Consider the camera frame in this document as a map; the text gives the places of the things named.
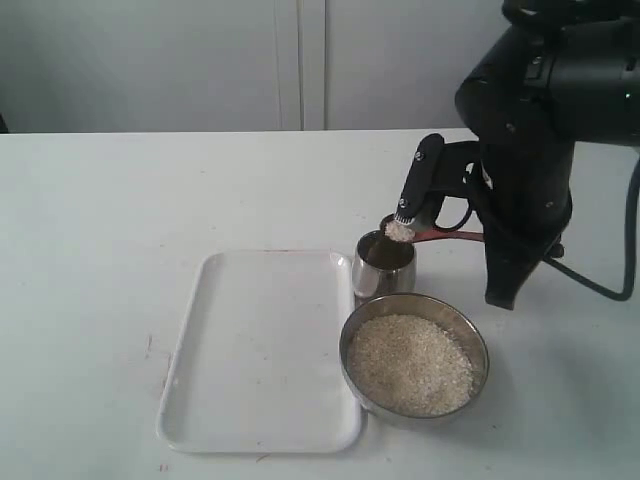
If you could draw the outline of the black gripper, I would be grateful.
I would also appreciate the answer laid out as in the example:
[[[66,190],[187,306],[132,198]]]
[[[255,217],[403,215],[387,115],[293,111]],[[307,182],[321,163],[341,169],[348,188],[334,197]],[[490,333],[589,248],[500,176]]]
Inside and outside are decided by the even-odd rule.
[[[531,273],[560,242],[572,213],[573,144],[448,143],[434,183],[470,200],[484,226],[485,301],[513,308]]]

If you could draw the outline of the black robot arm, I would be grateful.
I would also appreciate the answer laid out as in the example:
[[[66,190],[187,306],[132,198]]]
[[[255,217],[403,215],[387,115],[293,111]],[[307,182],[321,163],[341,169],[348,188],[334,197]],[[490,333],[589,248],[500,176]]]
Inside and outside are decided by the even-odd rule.
[[[576,144],[639,143],[639,5],[507,1],[502,12],[508,29],[455,96],[474,140],[443,149],[432,184],[477,213],[485,300],[512,309],[560,251]]]

